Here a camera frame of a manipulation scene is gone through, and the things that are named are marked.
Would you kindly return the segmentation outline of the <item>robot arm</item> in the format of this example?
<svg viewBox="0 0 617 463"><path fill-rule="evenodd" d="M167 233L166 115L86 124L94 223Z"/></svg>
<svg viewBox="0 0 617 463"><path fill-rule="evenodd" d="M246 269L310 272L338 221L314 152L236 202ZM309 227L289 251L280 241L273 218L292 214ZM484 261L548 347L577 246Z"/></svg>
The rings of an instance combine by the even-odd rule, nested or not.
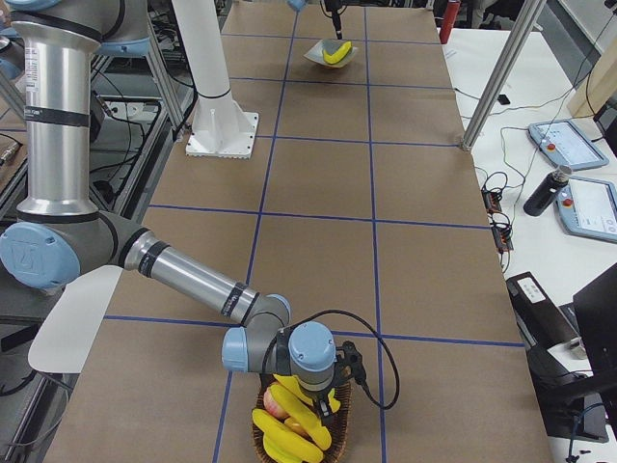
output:
<svg viewBox="0 0 617 463"><path fill-rule="evenodd" d="M146 3L13 1L11 18L25 47L28 195L1 236L6 270L38 289L107 264L136 270L234 321L223 341L227 369L296 377L319 420L331 422L340 368L326 326L292 325L284 298L212 270L90 200L91 57L146 54Z"/></svg>

